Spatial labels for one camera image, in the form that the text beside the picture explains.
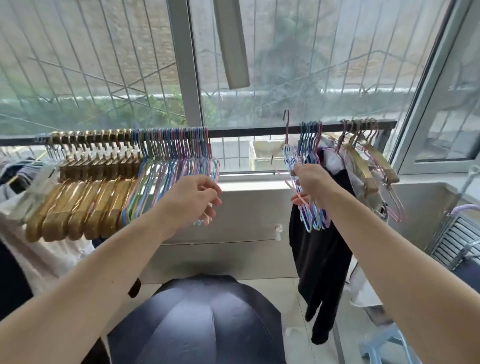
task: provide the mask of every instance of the white wall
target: white wall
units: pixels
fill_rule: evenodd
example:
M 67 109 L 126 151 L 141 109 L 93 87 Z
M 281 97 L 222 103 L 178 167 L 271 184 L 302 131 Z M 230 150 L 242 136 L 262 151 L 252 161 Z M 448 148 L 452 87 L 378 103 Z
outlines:
M 391 226 L 423 248 L 452 196 L 442 183 L 398 184 L 407 221 Z M 208 227 L 192 226 L 157 250 L 141 275 L 143 283 L 164 283 L 196 273 L 231 274 L 236 279 L 296 277 L 288 244 L 288 189 L 229 191 Z M 282 224 L 280 242 L 275 225 Z

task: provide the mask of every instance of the black metal rod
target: black metal rod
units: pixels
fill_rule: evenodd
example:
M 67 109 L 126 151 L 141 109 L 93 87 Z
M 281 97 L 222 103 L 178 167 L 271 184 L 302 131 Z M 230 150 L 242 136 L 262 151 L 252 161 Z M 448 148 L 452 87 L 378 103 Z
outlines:
M 395 128 L 396 120 L 377 120 L 374 129 L 378 130 L 392 130 Z M 364 123 L 362 128 L 366 130 L 372 129 L 372 124 Z M 322 127 L 323 133 L 333 133 L 343 131 L 343 124 L 324 124 Z M 350 124 L 347 129 L 355 131 L 356 125 Z M 261 135 L 283 135 L 286 128 L 284 126 L 268 127 L 268 128 L 246 128 L 246 129 L 215 129 L 209 130 L 208 136 L 210 138 L 228 138 L 239 136 L 261 136 Z M 300 134 L 299 126 L 290 126 L 288 128 L 289 134 Z M 19 135 L 7 136 L 0 135 L 0 146 L 42 146 L 47 142 L 49 134 L 41 135 Z

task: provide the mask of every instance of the black umbrella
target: black umbrella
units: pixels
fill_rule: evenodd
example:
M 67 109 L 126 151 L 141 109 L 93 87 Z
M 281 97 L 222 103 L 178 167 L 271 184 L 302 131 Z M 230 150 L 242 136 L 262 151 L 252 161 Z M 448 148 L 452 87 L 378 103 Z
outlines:
M 112 364 L 282 364 L 280 312 L 231 276 L 172 279 L 108 335 Z

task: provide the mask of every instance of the hand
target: hand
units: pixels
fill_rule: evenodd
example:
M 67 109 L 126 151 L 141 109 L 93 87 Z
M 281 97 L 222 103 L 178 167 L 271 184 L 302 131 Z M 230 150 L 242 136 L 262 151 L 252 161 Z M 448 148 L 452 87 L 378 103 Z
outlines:
M 147 213 L 165 223 L 169 235 L 198 219 L 207 224 L 216 216 L 212 205 L 220 206 L 218 195 L 222 190 L 205 175 L 184 176 L 175 183 L 157 204 Z
M 296 205 L 302 205 L 304 201 L 309 204 L 311 199 L 317 203 L 318 207 L 324 206 L 322 197 L 332 189 L 338 187 L 330 174 L 319 164 L 297 164 L 293 171 L 293 176 L 299 179 L 297 184 L 301 186 L 302 192 L 295 194 L 291 201 Z

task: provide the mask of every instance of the person's left hand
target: person's left hand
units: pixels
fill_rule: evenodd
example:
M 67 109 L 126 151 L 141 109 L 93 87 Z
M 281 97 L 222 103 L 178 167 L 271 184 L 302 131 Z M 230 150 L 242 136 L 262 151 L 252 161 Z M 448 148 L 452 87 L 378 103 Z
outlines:
M 222 190 L 205 175 L 184 176 L 148 212 L 150 218 L 165 223 L 170 234 L 198 219 L 207 224 L 216 216 L 212 205 L 220 206 Z

